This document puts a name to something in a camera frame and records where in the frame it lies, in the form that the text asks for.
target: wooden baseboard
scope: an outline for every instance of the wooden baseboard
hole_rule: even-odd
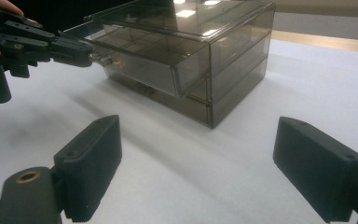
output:
[[[272,39],[307,44],[330,49],[358,51],[358,40],[321,35],[304,35],[284,31],[272,31]]]

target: white table surface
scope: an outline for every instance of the white table surface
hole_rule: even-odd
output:
[[[279,116],[358,152],[358,52],[272,40],[265,78],[213,130],[97,64],[30,70],[8,76],[13,98],[0,105],[0,191],[22,169],[51,167],[92,121],[119,114],[123,160],[90,223],[324,223],[273,162]]]

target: black mount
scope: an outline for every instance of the black mount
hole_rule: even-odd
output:
[[[0,224],[89,221],[121,162],[118,116],[98,119],[54,156],[54,167],[20,171],[4,184]]]
[[[358,213],[358,153],[297,119],[280,118],[273,159],[325,222]]]

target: black clamp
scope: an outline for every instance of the black clamp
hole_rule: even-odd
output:
[[[50,59],[78,67],[91,66],[91,46],[42,29],[39,23],[0,9],[0,104],[11,98],[6,70],[13,77],[29,77],[28,65],[37,66],[37,62]]]

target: transparent plastic box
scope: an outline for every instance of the transparent plastic box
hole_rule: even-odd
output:
[[[266,72],[275,4],[139,0],[65,31],[117,82],[215,127]]]

